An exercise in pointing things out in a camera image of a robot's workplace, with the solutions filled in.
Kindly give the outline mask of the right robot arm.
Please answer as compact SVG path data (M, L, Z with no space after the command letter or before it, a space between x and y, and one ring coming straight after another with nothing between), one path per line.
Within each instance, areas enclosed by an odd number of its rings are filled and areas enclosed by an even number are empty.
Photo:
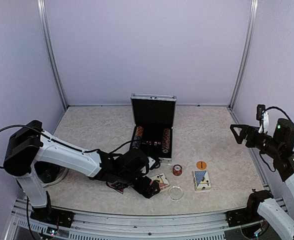
M256 148L272 158L273 167L289 188L294 198L294 123L280 118L272 136L262 128L244 124L232 124L230 130L238 144L245 141L247 148ZM263 218L283 240L294 240L294 220L278 205L267 190L254 191L245 208L227 213L229 226L250 223Z

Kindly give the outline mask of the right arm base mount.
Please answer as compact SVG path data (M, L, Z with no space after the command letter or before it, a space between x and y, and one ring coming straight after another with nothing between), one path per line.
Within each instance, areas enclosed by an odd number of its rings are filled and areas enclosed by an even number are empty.
M254 190L248 197L246 207L229 210L225 213L228 226L231 228L262 220L263 218L257 212L258 207L260 203L269 198L274 198L270 191Z

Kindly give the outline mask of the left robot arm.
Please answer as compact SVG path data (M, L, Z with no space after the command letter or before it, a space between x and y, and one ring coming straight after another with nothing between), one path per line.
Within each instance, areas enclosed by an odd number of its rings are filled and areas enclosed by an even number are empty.
M159 162L147 157L139 148L131 148L126 153L80 148L45 131L38 120L27 125L6 126L0 129L0 133L11 128L18 130L9 138L0 169L16 178L31 206L48 223L57 218L57 211L51 207L49 193L37 175L37 162L74 170L105 183L122 183L146 199L160 192L159 183L147 176Z

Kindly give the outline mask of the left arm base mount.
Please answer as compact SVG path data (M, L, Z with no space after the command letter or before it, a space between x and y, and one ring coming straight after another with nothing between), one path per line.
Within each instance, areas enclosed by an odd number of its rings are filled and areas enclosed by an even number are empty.
M47 223L50 225L55 225L58 227L71 228L74 213L72 211L52 208L52 207L43 207L43 208L34 208L32 207L32 211L30 217L33 220L37 220L39 222Z

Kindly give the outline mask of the blue playing card deck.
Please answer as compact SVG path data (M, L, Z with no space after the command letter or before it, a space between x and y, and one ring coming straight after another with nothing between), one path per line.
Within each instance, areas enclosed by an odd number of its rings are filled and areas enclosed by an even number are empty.
M207 191L212 188L207 170L194 170L192 177L195 191Z

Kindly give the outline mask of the aluminium poker case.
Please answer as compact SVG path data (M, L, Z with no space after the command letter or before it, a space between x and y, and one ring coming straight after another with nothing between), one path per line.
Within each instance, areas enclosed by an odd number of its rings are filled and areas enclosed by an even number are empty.
M173 161L173 128L177 97L175 95L133 93L130 97L134 130L143 127L140 150L149 157L158 157L162 163ZM162 152L164 129L170 129L170 150Z

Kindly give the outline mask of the red playing card deck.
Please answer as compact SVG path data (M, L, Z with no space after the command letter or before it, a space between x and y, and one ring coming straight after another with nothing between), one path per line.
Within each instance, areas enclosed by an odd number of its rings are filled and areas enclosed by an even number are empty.
M160 190L164 190L170 187L170 183L164 173L159 173L154 176L151 176L150 179L152 181L158 182Z

